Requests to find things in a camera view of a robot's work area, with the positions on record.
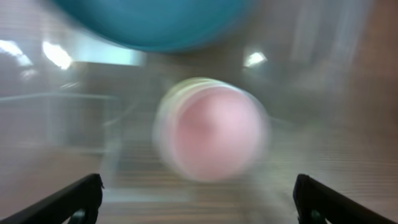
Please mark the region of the dark blue bowl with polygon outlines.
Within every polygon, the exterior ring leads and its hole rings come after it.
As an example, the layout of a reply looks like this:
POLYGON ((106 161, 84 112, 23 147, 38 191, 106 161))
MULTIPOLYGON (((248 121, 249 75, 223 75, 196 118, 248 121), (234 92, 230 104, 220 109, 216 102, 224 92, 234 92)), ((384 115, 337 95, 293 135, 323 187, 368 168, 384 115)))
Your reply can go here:
POLYGON ((249 0, 52 0, 84 29, 123 47, 183 52, 221 39, 245 20, 249 0))

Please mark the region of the cream plastic cup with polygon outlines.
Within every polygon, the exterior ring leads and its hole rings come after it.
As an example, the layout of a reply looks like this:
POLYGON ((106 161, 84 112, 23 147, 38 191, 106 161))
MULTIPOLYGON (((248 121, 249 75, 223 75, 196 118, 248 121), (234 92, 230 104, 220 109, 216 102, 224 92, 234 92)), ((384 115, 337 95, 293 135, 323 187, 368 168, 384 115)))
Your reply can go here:
POLYGON ((162 160, 175 172, 177 172, 169 162, 170 154, 168 142, 166 141, 167 132, 167 119, 172 114, 173 109, 179 101, 184 99, 184 94, 195 93, 196 91, 202 90, 209 86, 230 86, 236 88, 225 82, 210 78, 189 78, 178 84, 176 84, 167 94, 163 97, 160 102, 159 109, 157 112, 155 125, 154 125, 154 141, 161 155, 162 160))

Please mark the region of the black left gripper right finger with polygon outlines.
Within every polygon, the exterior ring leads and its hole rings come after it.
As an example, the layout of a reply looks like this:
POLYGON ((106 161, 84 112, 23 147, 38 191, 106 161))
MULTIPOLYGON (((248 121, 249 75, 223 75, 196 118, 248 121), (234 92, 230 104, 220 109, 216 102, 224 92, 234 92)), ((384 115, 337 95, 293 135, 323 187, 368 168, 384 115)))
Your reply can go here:
POLYGON ((395 224, 305 174, 296 178, 293 199, 300 224, 395 224))

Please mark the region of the pink plastic cup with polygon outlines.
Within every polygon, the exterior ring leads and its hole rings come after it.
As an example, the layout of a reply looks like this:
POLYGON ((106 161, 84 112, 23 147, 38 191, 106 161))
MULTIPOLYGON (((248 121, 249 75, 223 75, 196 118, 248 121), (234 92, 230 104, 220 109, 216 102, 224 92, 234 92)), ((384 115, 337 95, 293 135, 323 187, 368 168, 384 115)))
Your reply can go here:
POLYGON ((264 109, 248 93, 209 86, 184 94, 167 119, 170 165, 182 176, 216 182, 242 174, 269 140, 264 109))

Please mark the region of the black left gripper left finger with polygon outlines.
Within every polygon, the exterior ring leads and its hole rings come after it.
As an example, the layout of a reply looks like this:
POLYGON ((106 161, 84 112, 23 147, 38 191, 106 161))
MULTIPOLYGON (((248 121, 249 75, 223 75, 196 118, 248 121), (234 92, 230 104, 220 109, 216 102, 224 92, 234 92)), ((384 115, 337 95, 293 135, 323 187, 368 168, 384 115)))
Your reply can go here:
POLYGON ((90 174, 1 220, 1 224, 95 224, 103 199, 99 174, 90 174))

